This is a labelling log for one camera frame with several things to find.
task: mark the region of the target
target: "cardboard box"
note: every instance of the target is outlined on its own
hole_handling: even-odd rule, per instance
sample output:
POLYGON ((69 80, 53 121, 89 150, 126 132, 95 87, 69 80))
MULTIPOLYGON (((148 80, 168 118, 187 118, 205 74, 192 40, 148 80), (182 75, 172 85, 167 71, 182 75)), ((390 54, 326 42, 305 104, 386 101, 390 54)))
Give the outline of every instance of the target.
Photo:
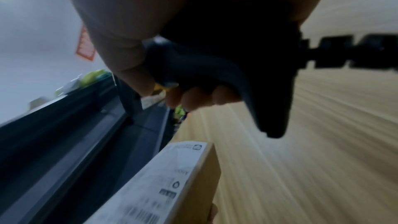
POLYGON ((168 144, 86 224, 205 224, 221 176, 212 143, 168 144))

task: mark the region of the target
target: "sign on wall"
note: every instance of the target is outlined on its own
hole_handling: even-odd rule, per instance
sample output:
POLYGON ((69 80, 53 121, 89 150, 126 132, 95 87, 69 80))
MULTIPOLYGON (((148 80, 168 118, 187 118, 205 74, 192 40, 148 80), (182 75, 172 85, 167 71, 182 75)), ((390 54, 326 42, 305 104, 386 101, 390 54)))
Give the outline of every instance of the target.
POLYGON ((88 35, 85 26, 82 26, 82 30, 80 32, 79 44, 78 48, 76 49, 76 55, 91 62, 93 62, 95 58, 95 48, 94 45, 91 43, 90 36, 88 35))

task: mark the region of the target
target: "black conveyor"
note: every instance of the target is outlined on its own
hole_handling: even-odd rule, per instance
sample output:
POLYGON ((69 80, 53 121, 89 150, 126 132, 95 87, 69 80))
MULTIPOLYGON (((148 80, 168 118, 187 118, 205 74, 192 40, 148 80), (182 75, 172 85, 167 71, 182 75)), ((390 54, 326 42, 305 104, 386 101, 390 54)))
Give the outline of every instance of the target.
POLYGON ((162 103, 127 117, 112 78, 0 127, 0 224, 81 224, 172 138, 162 103))

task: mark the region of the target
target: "barcode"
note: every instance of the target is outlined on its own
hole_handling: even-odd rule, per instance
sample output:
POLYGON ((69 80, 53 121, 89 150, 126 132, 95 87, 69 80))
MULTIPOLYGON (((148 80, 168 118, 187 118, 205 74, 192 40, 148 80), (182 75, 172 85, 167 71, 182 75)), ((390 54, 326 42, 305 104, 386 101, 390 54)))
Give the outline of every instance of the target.
POLYGON ((159 220, 159 216, 153 213, 147 212, 143 209, 134 207, 130 212, 129 216, 135 220, 145 224, 156 224, 159 220))

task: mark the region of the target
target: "wood grain surface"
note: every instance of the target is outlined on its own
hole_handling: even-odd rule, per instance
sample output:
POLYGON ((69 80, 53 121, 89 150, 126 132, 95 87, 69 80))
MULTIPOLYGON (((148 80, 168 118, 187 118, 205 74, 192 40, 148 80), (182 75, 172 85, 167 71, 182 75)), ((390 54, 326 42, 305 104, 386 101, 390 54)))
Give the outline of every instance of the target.
MULTIPOLYGON (((322 0, 307 37, 398 33, 398 0, 322 0)), ((200 109, 173 141, 214 142, 215 224, 398 223, 398 75, 305 70, 286 136, 268 139, 243 103, 200 109)))

